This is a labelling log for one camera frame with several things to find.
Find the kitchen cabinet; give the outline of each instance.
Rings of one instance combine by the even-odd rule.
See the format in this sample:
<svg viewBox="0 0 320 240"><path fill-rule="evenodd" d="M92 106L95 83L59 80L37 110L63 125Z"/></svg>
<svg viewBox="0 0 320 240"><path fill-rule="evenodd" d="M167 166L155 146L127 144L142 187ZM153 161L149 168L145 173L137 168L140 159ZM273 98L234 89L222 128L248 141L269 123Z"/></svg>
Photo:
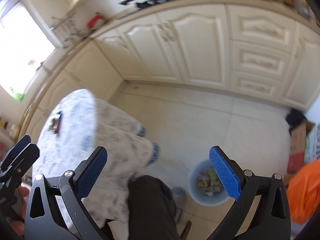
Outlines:
<svg viewBox="0 0 320 240"><path fill-rule="evenodd" d="M29 135L31 138L31 143L37 143L42 128L47 121L49 115L39 108L37 108L29 122L25 134Z"/></svg>
<svg viewBox="0 0 320 240"><path fill-rule="evenodd" d="M274 101L280 82L238 71L232 72L231 90L257 98Z"/></svg>
<svg viewBox="0 0 320 240"><path fill-rule="evenodd" d="M126 80L228 90L302 111L320 92L320 36L261 8L159 10L108 30L96 42Z"/></svg>
<svg viewBox="0 0 320 240"><path fill-rule="evenodd" d="M182 83L165 30L154 14L121 25L118 30L146 70L146 80Z"/></svg>
<svg viewBox="0 0 320 240"><path fill-rule="evenodd" d="M50 114L61 99L81 88L83 87L63 70L46 91L39 103L39 107Z"/></svg>
<svg viewBox="0 0 320 240"><path fill-rule="evenodd" d="M233 69L282 80L290 56L279 50L233 41Z"/></svg>
<svg viewBox="0 0 320 240"><path fill-rule="evenodd" d="M123 78L91 41L68 63L66 72L97 98L109 100Z"/></svg>
<svg viewBox="0 0 320 240"><path fill-rule="evenodd" d="M96 42L125 79L144 80L147 78L145 70L116 29L102 34L96 39Z"/></svg>
<svg viewBox="0 0 320 240"><path fill-rule="evenodd" d="M282 85L279 103L308 109L320 91L320 36L299 24L292 68Z"/></svg>
<svg viewBox="0 0 320 240"><path fill-rule="evenodd" d="M224 5L198 5L157 14L185 83L228 89L229 36Z"/></svg>
<svg viewBox="0 0 320 240"><path fill-rule="evenodd" d="M228 5L232 39L254 42L291 53L296 22L280 14L248 6Z"/></svg>

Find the gray slipper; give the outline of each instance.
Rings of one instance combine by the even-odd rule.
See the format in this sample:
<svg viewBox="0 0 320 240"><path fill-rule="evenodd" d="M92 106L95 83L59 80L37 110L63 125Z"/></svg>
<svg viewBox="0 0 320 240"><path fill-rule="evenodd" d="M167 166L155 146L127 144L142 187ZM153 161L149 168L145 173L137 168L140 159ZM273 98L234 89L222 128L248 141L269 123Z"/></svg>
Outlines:
<svg viewBox="0 0 320 240"><path fill-rule="evenodd" d="M176 224L180 223L183 218L184 210L187 206L187 193L181 187L174 187L172 190L172 197L177 206L177 213L175 216Z"/></svg>

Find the tiled floor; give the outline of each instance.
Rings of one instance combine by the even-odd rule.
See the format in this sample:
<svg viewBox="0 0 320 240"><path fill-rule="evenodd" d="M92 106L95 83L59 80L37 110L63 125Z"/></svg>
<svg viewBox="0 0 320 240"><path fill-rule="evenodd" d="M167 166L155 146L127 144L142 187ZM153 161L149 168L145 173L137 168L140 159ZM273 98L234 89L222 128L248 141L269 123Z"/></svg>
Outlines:
<svg viewBox="0 0 320 240"><path fill-rule="evenodd" d="M141 172L160 178L169 187L187 189L189 171L219 145L242 169L256 175L285 174L290 135L288 109L242 98L198 90L129 83L114 105L139 120L146 138L158 143L158 161ZM239 232L249 226L259 197ZM185 223L192 221L188 240L206 240L221 222L233 199L204 207L190 197ZM111 222L116 240L127 239L127 225Z"/></svg>

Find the dark gray pants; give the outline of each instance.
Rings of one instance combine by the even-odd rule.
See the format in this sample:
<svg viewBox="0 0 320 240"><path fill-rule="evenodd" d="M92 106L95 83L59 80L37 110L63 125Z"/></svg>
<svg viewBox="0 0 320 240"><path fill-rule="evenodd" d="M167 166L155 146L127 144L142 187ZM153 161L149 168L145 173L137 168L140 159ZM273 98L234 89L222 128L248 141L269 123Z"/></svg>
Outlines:
<svg viewBox="0 0 320 240"><path fill-rule="evenodd" d="M177 211L171 190L159 179L142 176L129 183L128 240L179 240L174 217ZM101 229L114 240L108 221Z"/></svg>

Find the hand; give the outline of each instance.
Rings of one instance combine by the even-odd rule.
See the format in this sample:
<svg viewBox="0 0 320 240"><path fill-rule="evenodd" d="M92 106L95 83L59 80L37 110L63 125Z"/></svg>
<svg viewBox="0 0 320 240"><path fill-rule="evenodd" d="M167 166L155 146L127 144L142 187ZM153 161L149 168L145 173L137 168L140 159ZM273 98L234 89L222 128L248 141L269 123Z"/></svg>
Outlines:
<svg viewBox="0 0 320 240"><path fill-rule="evenodd" d="M18 191L22 198L22 218L25 219L30 190L27 187L19 186ZM9 223L18 236L22 236L24 234L24 223L20 221L10 221Z"/></svg>

